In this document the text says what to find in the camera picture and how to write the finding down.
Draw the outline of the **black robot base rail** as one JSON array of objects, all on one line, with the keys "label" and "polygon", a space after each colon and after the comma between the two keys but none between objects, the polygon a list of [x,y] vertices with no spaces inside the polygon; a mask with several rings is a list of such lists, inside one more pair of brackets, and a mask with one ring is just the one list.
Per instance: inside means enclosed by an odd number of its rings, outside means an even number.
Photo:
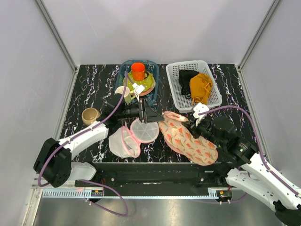
[{"label": "black robot base rail", "polygon": [[96,163],[91,181],[114,188],[126,196],[201,196],[208,188],[228,187],[216,174],[218,163]]}]

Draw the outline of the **floral mesh laundry bag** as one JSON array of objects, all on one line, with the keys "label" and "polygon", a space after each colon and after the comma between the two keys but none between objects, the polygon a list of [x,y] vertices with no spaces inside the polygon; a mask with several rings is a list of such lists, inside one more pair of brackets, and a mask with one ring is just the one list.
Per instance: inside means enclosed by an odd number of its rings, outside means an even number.
[{"label": "floral mesh laundry bag", "polygon": [[163,112],[164,120],[158,122],[159,129],[163,134],[167,145],[176,153],[185,155],[192,162],[208,166],[218,159],[216,146],[199,136],[194,138],[183,123],[188,119],[174,112]]}]

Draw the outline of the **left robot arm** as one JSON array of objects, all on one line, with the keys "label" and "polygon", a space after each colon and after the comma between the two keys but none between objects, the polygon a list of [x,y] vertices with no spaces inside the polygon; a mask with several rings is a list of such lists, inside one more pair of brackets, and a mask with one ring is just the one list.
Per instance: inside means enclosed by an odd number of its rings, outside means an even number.
[{"label": "left robot arm", "polygon": [[101,174],[91,163],[73,162],[74,157],[101,140],[109,140],[109,150],[120,158],[137,158],[141,154],[143,140],[137,137],[122,120],[134,119],[144,125],[158,127],[164,117],[154,111],[145,98],[134,104],[126,104],[122,94],[104,105],[95,121],[81,131],[60,139],[47,139],[34,163],[33,169],[39,175],[38,186],[62,186],[68,180],[85,180],[91,186],[100,184]]}]

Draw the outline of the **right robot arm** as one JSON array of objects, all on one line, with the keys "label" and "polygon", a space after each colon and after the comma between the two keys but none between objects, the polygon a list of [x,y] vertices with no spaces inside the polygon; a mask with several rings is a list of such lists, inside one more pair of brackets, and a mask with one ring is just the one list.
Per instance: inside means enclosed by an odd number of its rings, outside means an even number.
[{"label": "right robot arm", "polygon": [[216,145],[222,159],[213,176],[216,185],[241,189],[268,206],[287,226],[301,224],[300,187],[268,163],[251,142],[239,136],[229,119],[194,119],[187,128],[194,138],[202,136]]}]

